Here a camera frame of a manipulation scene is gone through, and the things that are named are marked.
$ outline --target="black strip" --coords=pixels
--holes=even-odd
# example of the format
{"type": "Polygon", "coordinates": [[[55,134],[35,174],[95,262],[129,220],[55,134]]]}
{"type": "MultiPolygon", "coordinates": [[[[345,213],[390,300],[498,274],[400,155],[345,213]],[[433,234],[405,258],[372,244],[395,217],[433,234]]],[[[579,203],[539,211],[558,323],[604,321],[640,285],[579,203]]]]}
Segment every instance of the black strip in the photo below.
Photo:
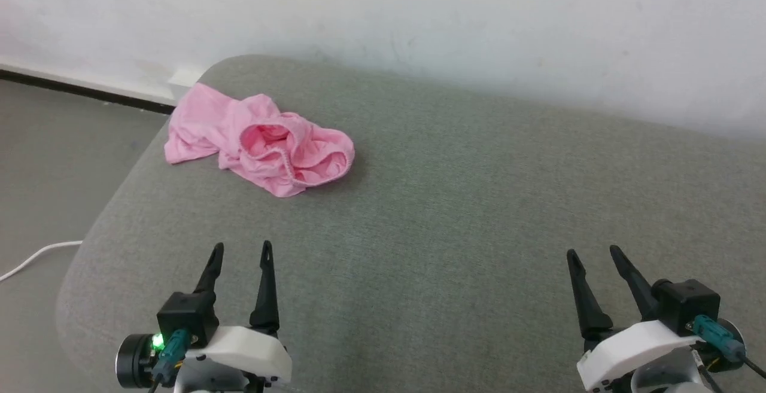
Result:
{"type": "Polygon", "coordinates": [[[121,96],[120,94],[79,87],[77,85],[72,85],[71,83],[28,76],[26,74],[20,74],[19,72],[5,71],[4,69],[0,69],[0,79],[24,83],[24,85],[32,85],[32,87],[46,88],[46,90],[61,91],[63,93],[77,94],[79,96],[99,99],[101,101],[115,102],[117,104],[122,104],[123,106],[136,107],[138,109],[150,110],[151,112],[164,113],[165,115],[170,115],[173,113],[173,109],[175,109],[175,107],[162,104],[161,102],[121,96]]]}

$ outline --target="teal cable connector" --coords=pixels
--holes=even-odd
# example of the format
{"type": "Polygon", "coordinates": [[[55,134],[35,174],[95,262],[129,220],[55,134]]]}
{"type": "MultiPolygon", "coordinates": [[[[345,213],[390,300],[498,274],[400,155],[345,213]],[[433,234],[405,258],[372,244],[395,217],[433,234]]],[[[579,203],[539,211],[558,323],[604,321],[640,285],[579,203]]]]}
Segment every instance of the teal cable connector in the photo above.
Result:
{"type": "Polygon", "coordinates": [[[744,344],[734,339],[734,334],[708,316],[694,317],[695,335],[716,347],[728,361],[740,361],[739,354],[745,355],[744,344]]]}
{"type": "Polygon", "coordinates": [[[173,332],[165,348],[159,353],[157,363],[151,369],[151,377],[156,382],[169,381],[177,371],[175,365],[183,360],[192,343],[192,337],[185,328],[173,332]]]}

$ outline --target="pink cloth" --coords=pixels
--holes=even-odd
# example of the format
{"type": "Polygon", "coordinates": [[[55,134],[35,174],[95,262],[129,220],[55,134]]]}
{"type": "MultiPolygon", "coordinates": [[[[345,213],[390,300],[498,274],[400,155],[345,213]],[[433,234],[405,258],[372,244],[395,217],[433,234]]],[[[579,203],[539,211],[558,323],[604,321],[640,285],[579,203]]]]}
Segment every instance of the pink cloth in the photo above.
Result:
{"type": "Polygon", "coordinates": [[[343,132],[279,112],[263,94],[239,101],[197,83],[170,117],[165,159],[176,164],[215,153],[221,169],[290,197],[345,175],[354,143],[343,132]]]}

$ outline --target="gray floor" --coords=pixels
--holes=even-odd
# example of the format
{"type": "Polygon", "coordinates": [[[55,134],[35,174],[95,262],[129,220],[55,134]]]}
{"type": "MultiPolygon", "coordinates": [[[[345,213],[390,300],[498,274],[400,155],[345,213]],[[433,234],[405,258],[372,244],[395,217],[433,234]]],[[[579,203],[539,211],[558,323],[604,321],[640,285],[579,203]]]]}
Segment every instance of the gray floor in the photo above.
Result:
{"type": "MultiPolygon", "coordinates": [[[[0,274],[49,243],[81,240],[166,119],[0,80],[0,274]]],[[[76,251],[55,249],[0,283],[2,393],[98,391],[54,325],[76,251]]]]}

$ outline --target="white wall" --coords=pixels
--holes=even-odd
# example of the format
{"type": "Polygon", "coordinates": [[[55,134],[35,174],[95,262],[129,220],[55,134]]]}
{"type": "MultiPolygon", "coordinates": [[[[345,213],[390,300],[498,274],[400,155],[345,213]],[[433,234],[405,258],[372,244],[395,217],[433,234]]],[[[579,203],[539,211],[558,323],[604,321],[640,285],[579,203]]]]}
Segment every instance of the white wall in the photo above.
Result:
{"type": "Polygon", "coordinates": [[[766,0],[0,0],[0,63],[169,98],[272,53],[766,135],[766,0]]]}

